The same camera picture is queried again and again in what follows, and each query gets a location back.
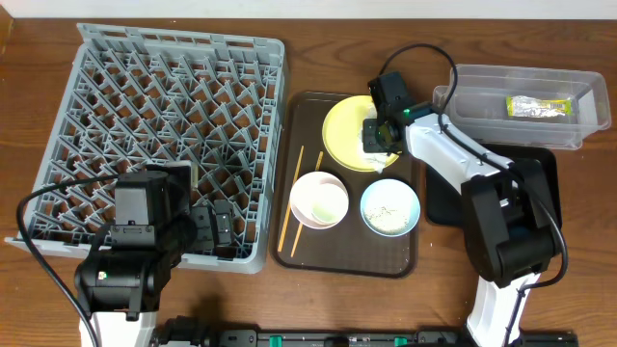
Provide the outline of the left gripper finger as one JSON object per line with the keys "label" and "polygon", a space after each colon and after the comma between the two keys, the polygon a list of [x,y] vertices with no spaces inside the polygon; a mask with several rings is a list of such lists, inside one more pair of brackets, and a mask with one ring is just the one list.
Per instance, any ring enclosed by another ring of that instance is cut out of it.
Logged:
{"label": "left gripper finger", "polygon": [[222,258],[235,258],[236,250],[232,246],[235,240],[232,220],[232,206],[227,200],[214,201],[216,224],[216,255]]}
{"label": "left gripper finger", "polygon": [[197,236],[193,244],[193,252],[210,252],[214,248],[210,213],[207,206],[194,207],[191,218],[196,224]]}

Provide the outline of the white napkin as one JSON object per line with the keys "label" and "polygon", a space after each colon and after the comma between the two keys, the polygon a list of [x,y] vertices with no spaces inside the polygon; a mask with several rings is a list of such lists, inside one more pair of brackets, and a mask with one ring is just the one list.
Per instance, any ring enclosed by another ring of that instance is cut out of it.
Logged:
{"label": "white napkin", "polygon": [[398,159],[397,155],[394,154],[386,154],[386,153],[368,153],[363,150],[363,142],[362,142],[362,125],[360,125],[359,132],[359,141],[358,144],[358,153],[363,162],[369,166],[374,172],[380,174],[384,168],[391,165],[394,161]]}

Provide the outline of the light blue bowl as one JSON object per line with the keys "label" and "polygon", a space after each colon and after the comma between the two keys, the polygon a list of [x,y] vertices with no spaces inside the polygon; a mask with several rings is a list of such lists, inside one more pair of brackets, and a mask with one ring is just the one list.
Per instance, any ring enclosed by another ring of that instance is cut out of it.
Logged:
{"label": "light blue bowl", "polygon": [[407,183],[380,179],[362,193],[361,216],[375,233],[385,237],[399,237],[412,231],[420,217],[420,202],[414,189]]}

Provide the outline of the pink white bowl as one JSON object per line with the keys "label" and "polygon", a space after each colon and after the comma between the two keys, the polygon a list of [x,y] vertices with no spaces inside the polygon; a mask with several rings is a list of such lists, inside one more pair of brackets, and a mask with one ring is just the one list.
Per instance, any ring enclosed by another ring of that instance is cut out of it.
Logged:
{"label": "pink white bowl", "polygon": [[299,222],[313,229],[326,229],[335,226],[342,221],[343,217],[335,224],[321,224],[311,214],[311,206],[316,188],[324,183],[333,183],[342,188],[349,196],[343,183],[333,174],[326,172],[312,172],[301,176],[291,189],[291,211]]}

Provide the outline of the green orange snack wrapper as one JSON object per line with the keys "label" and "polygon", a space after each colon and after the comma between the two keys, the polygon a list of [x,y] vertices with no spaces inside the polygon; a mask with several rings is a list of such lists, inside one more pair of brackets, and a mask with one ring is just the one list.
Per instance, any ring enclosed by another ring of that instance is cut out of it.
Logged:
{"label": "green orange snack wrapper", "polygon": [[524,95],[506,97],[507,115],[511,118],[568,117],[573,113],[569,99],[538,99]]}

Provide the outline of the small white green cup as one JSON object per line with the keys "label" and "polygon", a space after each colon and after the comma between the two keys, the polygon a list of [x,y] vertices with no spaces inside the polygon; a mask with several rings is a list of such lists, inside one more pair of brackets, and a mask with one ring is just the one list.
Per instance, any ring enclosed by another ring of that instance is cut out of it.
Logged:
{"label": "small white green cup", "polygon": [[348,197],[342,188],[333,183],[324,183],[316,188],[311,214],[319,223],[338,223],[347,210]]}

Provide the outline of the rice grains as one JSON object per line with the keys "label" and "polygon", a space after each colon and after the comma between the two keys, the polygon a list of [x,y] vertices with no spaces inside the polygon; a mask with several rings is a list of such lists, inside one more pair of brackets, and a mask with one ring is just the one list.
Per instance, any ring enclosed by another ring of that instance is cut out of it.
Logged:
{"label": "rice grains", "polygon": [[407,229],[410,213],[396,206],[367,206],[364,217],[377,232],[394,235]]}

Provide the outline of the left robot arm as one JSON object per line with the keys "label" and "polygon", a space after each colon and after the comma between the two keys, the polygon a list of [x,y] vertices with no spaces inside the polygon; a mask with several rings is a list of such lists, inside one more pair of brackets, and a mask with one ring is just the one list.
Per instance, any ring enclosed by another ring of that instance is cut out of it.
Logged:
{"label": "left robot arm", "polygon": [[197,169],[189,162],[123,173],[115,186],[116,217],[94,238],[75,272],[85,346],[213,346],[197,319],[177,316],[156,326],[161,293],[188,251],[230,244],[232,206],[195,207]]}

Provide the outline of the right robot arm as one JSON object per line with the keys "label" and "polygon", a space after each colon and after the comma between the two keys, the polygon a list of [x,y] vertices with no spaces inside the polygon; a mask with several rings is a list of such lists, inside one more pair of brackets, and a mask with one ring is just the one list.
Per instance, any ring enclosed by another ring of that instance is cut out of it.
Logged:
{"label": "right robot arm", "polygon": [[527,294],[563,278],[541,280],[567,254],[542,166],[515,162],[478,144],[429,102],[415,102],[398,72],[367,84],[376,117],[362,124],[368,153],[408,153],[460,196],[465,248],[479,275],[466,323],[476,346],[510,346],[519,338]]}

